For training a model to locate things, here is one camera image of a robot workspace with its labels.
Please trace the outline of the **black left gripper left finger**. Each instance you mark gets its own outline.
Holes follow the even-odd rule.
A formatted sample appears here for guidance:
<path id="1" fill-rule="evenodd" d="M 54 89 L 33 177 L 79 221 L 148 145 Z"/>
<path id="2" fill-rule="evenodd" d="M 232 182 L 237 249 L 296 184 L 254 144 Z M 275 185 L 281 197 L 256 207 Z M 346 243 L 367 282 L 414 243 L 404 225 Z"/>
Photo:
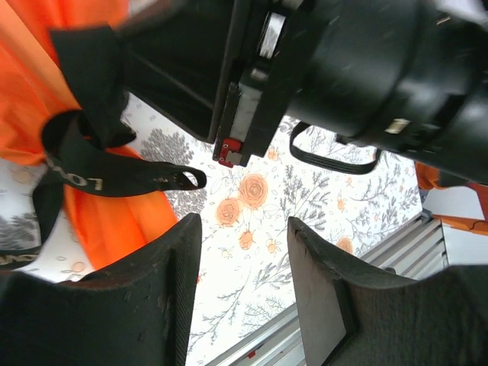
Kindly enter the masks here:
<path id="1" fill-rule="evenodd" d="M 201 259 L 190 213 L 79 281 L 1 273 L 3 365 L 183 365 Z"/>

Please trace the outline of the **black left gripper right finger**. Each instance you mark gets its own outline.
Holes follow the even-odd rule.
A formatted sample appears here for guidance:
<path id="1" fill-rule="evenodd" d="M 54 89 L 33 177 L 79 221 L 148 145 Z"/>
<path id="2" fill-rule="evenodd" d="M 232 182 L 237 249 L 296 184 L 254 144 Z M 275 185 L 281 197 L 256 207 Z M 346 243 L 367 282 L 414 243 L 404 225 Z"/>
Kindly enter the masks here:
<path id="1" fill-rule="evenodd" d="M 292 217 L 287 246 L 308 365 L 485 365 L 487 268 L 421 280 L 377 268 Z"/>

